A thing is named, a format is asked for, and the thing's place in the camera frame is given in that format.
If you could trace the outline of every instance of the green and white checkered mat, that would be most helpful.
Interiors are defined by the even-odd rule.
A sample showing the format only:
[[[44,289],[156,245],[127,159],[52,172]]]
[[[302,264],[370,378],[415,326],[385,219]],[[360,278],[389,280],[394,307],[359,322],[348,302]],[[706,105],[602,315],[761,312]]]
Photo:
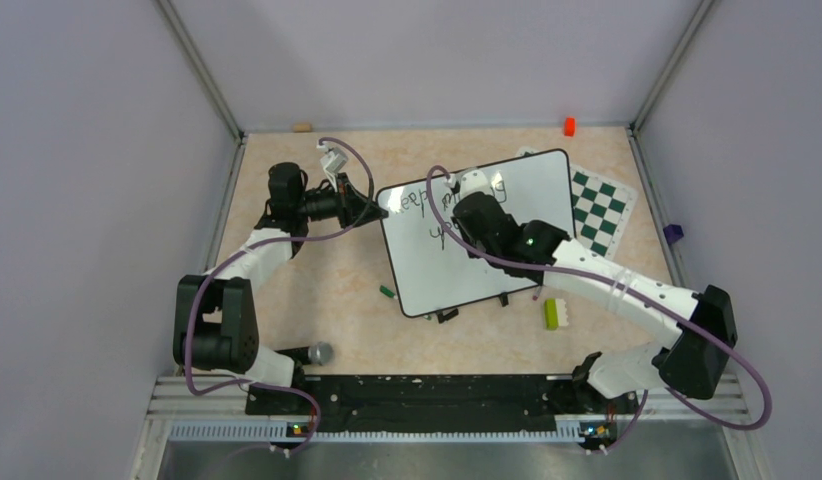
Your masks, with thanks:
[[[540,150],[523,147],[517,156]],[[638,201],[638,192],[616,180],[570,164],[573,217],[579,243],[605,258],[617,253],[620,239]]]

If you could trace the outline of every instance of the whiteboard frame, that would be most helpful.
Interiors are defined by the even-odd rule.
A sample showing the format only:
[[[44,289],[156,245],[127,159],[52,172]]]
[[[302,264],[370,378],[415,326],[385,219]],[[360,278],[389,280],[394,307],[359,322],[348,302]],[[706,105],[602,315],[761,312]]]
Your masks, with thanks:
[[[567,151],[565,151],[563,148],[553,148],[553,149],[550,149],[550,150],[544,150],[544,151],[535,152],[535,153],[532,153],[532,154],[525,154],[525,155],[522,155],[522,156],[519,156],[519,157],[507,158],[505,160],[499,160],[499,161],[496,161],[496,162],[486,163],[486,164],[483,164],[483,165],[477,165],[477,166],[473,166],[473,167],[461,168],[461,169],[458,169],[456,171],[450,171],[450,173],[451,174],[456,174],[456,173],[459,173],[459,172],[463,172],[464,170],[467,170],[467,168],[492,167],[492,166],[495,166],[495,165],[501,165],[503,163],[515,162],[515,161],[518,161],[518,160],[524,160],[524,159],[527,159],[527,158],[536,157],[536,156],[539,156],[539,155],[546,155],[548,153],[554,153],[554,152],[561,152],[562,154],[564,154],[564,159],[566,160],[566,163],[567,163],[567,190],[569,192],[568,198],[570,198],[570,222],[572,224],[571,227],[572,227],[572,231],[573,231],[574,238],[575,238],[576,218],[573,216],[573,182],[572,182],[573,177],[572,177],[572,172],[570,171],[570,155],[568,155]],[[442,177],[443,177],[442,174],[437,175],[437,176],[432,177],[432,180],[434,181],[434,179],[442,178]],[[425,182],[425,181],[426,181],[426,179],[424,177],[424,178],[417,179],[417,180],[411,180],[411,181],[408,181],[408,182],[397,183],[395,185],[389,185],[389,186],[386,186],[386,187],[382,187],[376,192],[376,197],[375,198],[378,199],[379,196],[381,196],[382,192],[384,192],[385,190],[391,190],[391,189],[394,189],[394,188],[397,188],[397,187],[404,187],[406,185],[411,185],[411,184],[414,184],[414,183]],[[491,299],[494,299],[494,298],[499,298],[502,295],[511,295],[512,293],[522,292],[523,290],[529,290],[531,288],[535,288],[533,286],[518,288],[518,289],[510,290],[510,291],[507,291],[507,292],[502,292],[502,293],[499,293],[499,294],[496,294],[496,295],[491,295],[491,296],[488,296],[488,297],[478,298],[476,300],[471,300],[469,302],[459,303],[459,304],[452,305],[452,306],[449,306],[449,307],[445,307],[445,308],[442,308],[442,309],[432,310],[432,311],[429,311],[429,312],[424,312],[424,313],[421,313],[421,314],[418,314],[418,315],[408,315],[407,313],[405,313],[405,308],[402,305],[402,296],[400,295],[399,287],[397,286],[397,285],[399,285],[399,283],[396,281],[396,269],[393,266],[393,257],[391,256],[391,253],[390,253],[390,245],[388,244],[388,241],[387,241],[387,233],[385,233],[384,218],[379,220],[379,226],[381,226],[381,229],[382,229],[382,238],[384,239],[385,249],[387,250],[387,259],[388,259],[388,262],[390,262],[390,275],[391,275],[391,278],[393,278],[393,284],[394,284],[395,288],[397,289],[396,293],[397,293],[397,295],[399,295],[399,299],[398,299],[399,300],[399,311],[401,311],[402,315],[404,315],[406,318],[420,318],[420,317],[425,316],[425,315],[437,314],[438,312],[447,312],[447,311],[450,311],[450,310],[453,310],[453,309],[456,309],[456,308],[463,307],[464,305],[470,305],[472,303],[483,302],[485,300],[491,300]]]

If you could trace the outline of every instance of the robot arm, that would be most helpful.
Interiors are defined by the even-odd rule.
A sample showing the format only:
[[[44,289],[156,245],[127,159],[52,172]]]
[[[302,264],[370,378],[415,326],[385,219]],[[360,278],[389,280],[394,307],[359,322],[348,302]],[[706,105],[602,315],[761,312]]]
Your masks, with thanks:
[[[303,242],[279,241],[255,250],[249,248],[271,238],[306,237],[308,221],[336,217],[341,228],[347,228],[356,220],[354,225],[360,226],[387,214],[358,192],[346,174],[340,173],[346,163],[342,152],[326,149],[324,153],[321,163],[328,180],[316,188],[307,189],[308,176],[295,163],[280,163],[270,168],[270,198],[263,215],[246,243],[235,252],[239,258],[214,277],[202,297],[192,342],[194,367],[269,385],[290,386],[296,371],[293,357],[299,360],[304,355],[325,361],[327,354],[330,355],[325,348],[279,353],[260,344],[254,298],[275,270],[296,256]],[[362,213],[366,216],[359,219]],[[173,357],[179,365],[184,365],[191,306],[199,286],[209,274],[210,271],[187,275],[178,284]],[[205,314],[217,311],[222,313],[221,322],[206,321]]]
[[[636,389],[669,386],[690,398],[714,395],[728,356],[703,338],[681,328],[653,305],[660,305],[705,328],[730,346],[737,341],[729,295],[709,286],[702,294],[666,285],[598,256],[559,228],[539,220],[518,225],[490,194],[490,183],[479,170],[462,172],[461,200],[453,209],[453,224],[463,239],[493,256],[519,263],[550,265],[587,272],[576,276],[523,268],[491,266],[515,277],[584,296],[612,313],[638,324],[655,340],[617,353],[597,352],[576,368],[573,382],[589,385],[605,398]],[[610,278],[614,285],[589,278]],[[638,291],[639,299],[627,294]]]

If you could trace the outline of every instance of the beige table surface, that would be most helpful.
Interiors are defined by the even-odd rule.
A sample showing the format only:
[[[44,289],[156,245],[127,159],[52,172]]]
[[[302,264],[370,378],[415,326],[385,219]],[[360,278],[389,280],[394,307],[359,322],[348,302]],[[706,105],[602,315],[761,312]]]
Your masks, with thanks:
[[[358,149],[380,188],[423,178],[440,163],[455,170],[514,157],[521,146],[564,149],[573,164],[623,182],[639,198],[614,261],[657,280],[669,273],[622,127],[580,128],[573,138],[560,129],[401,130],[334,133],[253,134],[237,180],[220,250],[220,260],[248,237],[268,197],[267,170],[296,162],[311,186],[323,178],[319,137],[336,136]],[[366,194],[366,176],[350,155],[345,171]],[[339,229],[337,220],[309,225],[311,235]],[[399,303],[379,293],[394,289],[378,222],[340,238],[305,244],[276,271],[255,298],[261,343],[274,349],[330,342],[335,360],[321,373],[347,374],[507,374],[569,373],[594,351],[617,351],[647,342],[650,336],[630,322],[579,297],[545,289],[533,302],[531,291],[460,308],[445,324],[402,315]],[[570,326],[543,327],[542,300],[565,298]]]

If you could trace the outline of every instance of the metal frame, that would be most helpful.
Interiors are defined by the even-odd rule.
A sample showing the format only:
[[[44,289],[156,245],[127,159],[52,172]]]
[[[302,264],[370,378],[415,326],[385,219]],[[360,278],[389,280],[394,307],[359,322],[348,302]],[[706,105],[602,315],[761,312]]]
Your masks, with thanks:
[[[231,109],[228,107],[222,92],[211,76],[207,65],[202,60],[198,48],[184,26],[184,23],[173,6],[172,1],[154,0],[154,3],[157,5],[162,18],[165,20],[167,27],[173,34],[176,43],[182,50],[185,59],[206,94],[208,101],[211,103],[225,124],[227,130],[237,145],[235,155],[231,160],[232,166],[226,180],[226,188],[220,205],[220,212],[218,214],[216,226],[204,259],[205,268],[210,268],[216,264],[217,255],[219,253],[225,223],[228,218],[228,210],[234,195],[234,187],[240,171],[243,155],[245,153],[246,135],[235,120]],[[689,47],[693,43],[697,33],[700,31],[700,27],[707,20],[709,14],[713,12],[714,7],[718,3],[719,2],[717,0],[702,0],[700,2],[673,53],[668,59],[666,66],[661,71],[661,74],[656,79],[655,84],[650,89],[650,92],[639,109],[636,118],[627,128],[629,143],[632,148],[632,153],[635,158],[635,164],[638,168],[641,182],[646,192],[647,204],[649,205],[653,221],[655,222],[656,229],[658,230],[662,252],[665,260],[667,261],[673,282],[680,286],[686,286],[690,284],[690,281],[684,267],[682,256],[679,254],[677,249],[674,249],[672,246],[667,244],[664,235],[662,234],[662,227],[669,223],[668,214],[665,204],[662,201],[661,194],[653,181],[650,163],[641,146],[640,132],[648,122],[652,111],[658,102],[660,102],[675,73],[684,61]],[[203,384],[207,386],[220,381],[219,377],[213,376],[200,376],[196,378],[197,384],[199,384],[200,388]],[[193,397],[187,391],[187,387],[184,383],[184,377],[160,377],[155,385],[155,390],[147,409],[146,420],[135,454],[131,478],[136,480],[152,480],[158,478],[158,473],[164,461],[164,453],[167,442],[170,440],[170,435],[172,434],[174,428],[177,429],[176,432],[183,433],[183,430],[178,430],[178,428],[184,427],[184,422],[193,422],[194,426],[201,425],[203,422],[209,425],[219,426],[221,425],[219,423],[221,421],[229,422],[225,423],[225,425],[229,426],[234,425],[230,422],[236,422],[237,425],[267,426],[268,422],[275,422],[278,423],[278,425],[283,425],[287,421],[307,421],[307,418],[305,417],[293,416],[270,416],[268,418],[246,416],[244,413],[244,407],[246,404],[247,395],[248,394],[245,391],[239,389],[224,389],[212,392],[202,397]],[[718,387],[715,399],[708,402],[703,402],[700,406],[709,413],[728,421],[743,422],[750,420],[749,411],[747,409],[743,393],[734,374],[724,375],[720,386]],[[557,418],[562,422],[590,422],[602,420],[604,418],[601,415],[564,415],[559,417]],[[620,415],[619,418],[629,420],[631,419],[631,415]],[[703,420],[696,413],[688,410],[687,407],[682,405],[669,393],[664,391],[654,391],[651,392],[649,401],[645,407],[645,414],[641,417],[641,421],[689,422]],[[767,456],[764,454],[764,449],[757,432],[738,432],[726,428],[723,430],[730,456],[734,463],[736,473],[740,479],[773,478],[771,467]],[[269,429],[266,431],[277,433],[278,429]],[[217,429],[212,430],[211,432],[210,437],[207,432],[203,434],[205,440],[213,438],[215,435],[213,432],[217,432],[219,433],[219,441],[225,441],[226,439],[229,441],[243,441],[243,438],[237,437],[236,435],[232,436],[231,430]],[[421,435],[419,438],[414,438],[414,441],[450,441],[449,438],[441,437],[438,439],[432,439],[430,437],[432,436]],[[510,441],[516,442],[538,442],[549,441],[550,439],[551,437],[539,438],[537,434],[522,436],[520,434],[514,434],[509,437]],[[459,438],[458,440],[466,441],[466,438]],[[488,441],[487,438],[479,438],[478,440]],[[393,442],[408,441],[408,438],[401,435],[384,434],[356,435],[343,438],[332,434],[317,434],[315,435],[314,441]],[[502,438],[493,436],[490,437],[489,441],[502,441]]]
[[[181,16],[179,16],[172,1],[154,0],[154,2],[158,7],[161,18],[167,24],[170,33],[173,34],[176,45],[178,45],[181,53],[184,54],[185,60],[187,60],[190,69],[193,71],[193,75],[199,82],[199,86],[202,88],[211,106],[214,107],[217,115],[223,123],[225,123],[232,138],[234,138],[236,142],[241,141],[243,138],[243,129],[238,126],[237,121],[234,119],[234,114],[231,113],[225,97],[223,97],[220,88],[217,86],[217,82],[214,81],[214,77],[211,76],[208,65],[202,60],[199,49],[196,48],[193,38],[187,31],[187,27],[184,26],[184,22],[181,21]]]
[[[550,375],[565,378],[569,375]],[[228,377],[197,376],[197,387],[204,388]],[[187,390],[184,377],[159,377],[146,412],[146,423],[132,469],[133,480],[154,480],[163,464],[168,441],[217,441],[265,443],[291,441],[281,432],[289,422],[307,422],[307,416],[276,415],[269,417],[247,416],[244,412],[246,391],[230,388],[194,397]],[[715,398],[695,402],[709,413],[732,422],[749,421],[749,411],[744,401],[738,379],[733,374],[724,375],[717,387]],[[632,415],[618,415],[620,420],[631,420]],[[561,443],[576,441],[580,422],[603,421],[604,415],[559,415],[561,426],[557,432],[509,433],[509,434],[390,434],[386,432],[357,434],[320,434],[314,442],[509,442],[509,443]],[[689,423],[705,421],[666,391],[653,391],[644,407],[642,422],[675,421]],[[756,467],[761,461],[754,455],[753,444],[746,435],[732,432],[727,435],[736,471],[742,480],[767,478],[758,474]]]
[[[685,58],[685,54],[688,52],[689,47],[696,38],[697,32],[699,32],[700,27],[706,21],[709,14],[713,11],[713,7],[715,7],[718,3],[719,0],[700,1],[700,4],[694,12],[693,17],[691,17],[691,21],[688,22],[688,26],[685,27],[685,31],[682,33],[682,37],[676,44],[676,48],[673,49],[673,53],[667,60],[667,64],[661,70],[661,74],[659,74],[658,78],[655,81],[655,84],[653,84],[652,88],[647,94],[647,98],[646,100],[644,100],[643,105],[641,105],[641,108],[638,110],[638,114],[635,116],[635,120],[632,121],[632,125],[630,126],[630,128],[635,133],[640,132],[646,124],[650,114],[652,113],[656,104],[658,104],[659,100],[661,100],[661,96],[664,94],[674,74],[678,71],[679,66],[682,64],[682,61]]]

